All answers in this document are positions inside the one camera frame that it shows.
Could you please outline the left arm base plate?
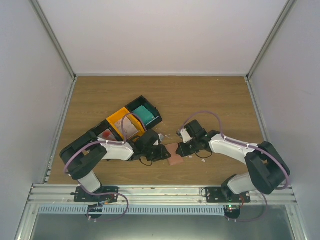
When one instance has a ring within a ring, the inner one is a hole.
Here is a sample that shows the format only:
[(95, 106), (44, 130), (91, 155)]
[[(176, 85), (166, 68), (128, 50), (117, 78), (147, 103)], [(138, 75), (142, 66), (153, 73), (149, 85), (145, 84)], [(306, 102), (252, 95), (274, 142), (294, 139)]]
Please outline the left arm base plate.
[(117, 194), (119, 187), (117, 186), (102, 186), (94, 194), (89, 194), (78, 186), (70, 195), (73, 196), (73, 201), (76, 203), (116, 203), (118, 201)]

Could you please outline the black bin with red cards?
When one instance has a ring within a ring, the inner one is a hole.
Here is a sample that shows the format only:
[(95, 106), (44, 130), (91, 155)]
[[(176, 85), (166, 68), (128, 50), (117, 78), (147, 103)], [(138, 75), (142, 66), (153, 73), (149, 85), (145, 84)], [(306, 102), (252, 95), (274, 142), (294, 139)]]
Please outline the black bin with red cards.
[(107, 119), (103, 120), (88, 131), (93, 132), (97, 137), (103, 138), (105, 140), (117, 142), (122, 140), (116, 129), (108, 122)]

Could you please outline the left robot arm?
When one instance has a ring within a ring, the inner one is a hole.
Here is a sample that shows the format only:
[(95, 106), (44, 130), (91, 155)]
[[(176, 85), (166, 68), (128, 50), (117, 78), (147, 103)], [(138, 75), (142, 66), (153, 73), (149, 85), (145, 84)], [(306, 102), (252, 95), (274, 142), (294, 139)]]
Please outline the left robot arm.
[(103, 189), (94, 168), (100, 161), (131, 162), (144, 157), (149, 162), (158, 162), (169, 159), (171, 154), (162, 144), (161, 135), (150, 129), (123, 141), (106, 140), (89, 131), (65, 147), (59, 156), (64, 163), (63, 173), (80, 184), (90, 201), (98, 202)]

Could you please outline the black bin with teal cards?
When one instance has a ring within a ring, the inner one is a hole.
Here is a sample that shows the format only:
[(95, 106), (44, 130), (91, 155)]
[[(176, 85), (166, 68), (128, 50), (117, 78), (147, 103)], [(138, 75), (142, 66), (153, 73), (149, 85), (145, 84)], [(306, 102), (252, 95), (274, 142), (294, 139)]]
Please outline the black bin with teal cards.
[(163, 121), (157, 108), (142, 95), (127, 104), (125, 108), (137, 115), (147, 130), (154, 128)]

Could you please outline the yellow bin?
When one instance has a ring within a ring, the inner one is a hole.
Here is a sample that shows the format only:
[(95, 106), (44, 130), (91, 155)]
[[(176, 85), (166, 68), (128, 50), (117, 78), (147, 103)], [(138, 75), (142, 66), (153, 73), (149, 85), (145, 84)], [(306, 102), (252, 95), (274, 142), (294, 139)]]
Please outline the yellow bin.
[(106, 120), (122, 139), (124, 139), (124, 137), (126, 137), (127, 140), (135, 136), (141, 137), (146, 132), (138, 118), (132, 115), (125, 107), (113, 113)]

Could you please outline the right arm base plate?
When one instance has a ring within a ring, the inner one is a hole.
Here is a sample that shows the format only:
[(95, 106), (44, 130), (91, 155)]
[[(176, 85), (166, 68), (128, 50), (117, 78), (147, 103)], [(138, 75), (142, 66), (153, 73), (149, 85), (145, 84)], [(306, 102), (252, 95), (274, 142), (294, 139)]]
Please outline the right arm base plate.
[(207, 203), (250, 203), (251, 197), (249, 192), (234, 194), (230, 190), (225, 190), (220, 186), (208, 186), (204, 188), (204, 196)]

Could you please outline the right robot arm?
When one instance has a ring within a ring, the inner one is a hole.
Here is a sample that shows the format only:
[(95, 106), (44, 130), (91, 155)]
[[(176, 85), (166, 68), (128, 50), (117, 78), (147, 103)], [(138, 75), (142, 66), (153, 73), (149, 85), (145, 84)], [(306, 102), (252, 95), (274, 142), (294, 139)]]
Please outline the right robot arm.
[(274, 190), (281, 190), (281, 184), (289, 184), (290, 169), (268, 141), (261, 144), (239, 141), (216, 130), (206, 131), (197, 120), (186, 124), (177, 135), (182, 139), (176, 150), (181, 157), (207, 151), (227, 156), (247, 167), (247, 173), (234, 174), (221, 184), (221, 196), (228, 203), (244, 192), (270, 195)]

